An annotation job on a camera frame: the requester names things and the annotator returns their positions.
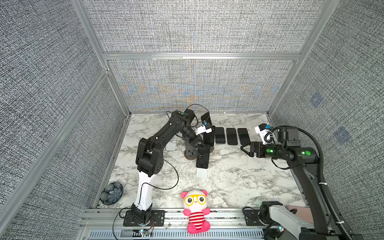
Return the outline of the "black front phone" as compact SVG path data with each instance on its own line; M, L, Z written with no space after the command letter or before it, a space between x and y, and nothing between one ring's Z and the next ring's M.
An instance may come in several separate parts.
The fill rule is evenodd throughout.
M196 161L196 167L201 169L208 169L210 159L211 147L205 146L198 148L198 157Z

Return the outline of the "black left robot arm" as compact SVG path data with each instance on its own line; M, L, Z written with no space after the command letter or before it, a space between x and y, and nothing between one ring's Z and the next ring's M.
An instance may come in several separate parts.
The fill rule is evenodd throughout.
M191 109L172 112L168 122L150 138L139 141L136 164L139 171L139 185L136 200L131 206L134 220L139 224L147 224L151 218L153 182L164 166L164 149L178 133L191 147L210 151L211 147L204 143L201 133L191 126L195 113Z

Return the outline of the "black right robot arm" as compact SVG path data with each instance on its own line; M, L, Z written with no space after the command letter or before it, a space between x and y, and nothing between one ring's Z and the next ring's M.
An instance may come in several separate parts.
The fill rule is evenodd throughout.
M244 207L248 226L266 225L264 233L280 225L297 240L362 240L354 233L334 201L324 177L324 155L317 140L308 132L293 126L255 128L260 142L250 142L250 157L284 160L286 170L296 177L310 208L313 223L308 223L278 201L262 202L258 211Z

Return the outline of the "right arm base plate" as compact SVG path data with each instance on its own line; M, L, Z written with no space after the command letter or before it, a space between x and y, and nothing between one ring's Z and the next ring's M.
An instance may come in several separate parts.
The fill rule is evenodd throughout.
M245 218L246 226L254 227L254 226L264 226L264 223L260 220L259 209L244 207L242 208L242 213Z

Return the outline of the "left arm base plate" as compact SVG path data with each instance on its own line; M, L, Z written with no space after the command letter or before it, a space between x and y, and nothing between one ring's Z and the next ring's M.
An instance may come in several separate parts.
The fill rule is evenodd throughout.
M128 210L124 217L124 227L163 227L165 222L164 210L151 210L150 212L143 212L138 210Z

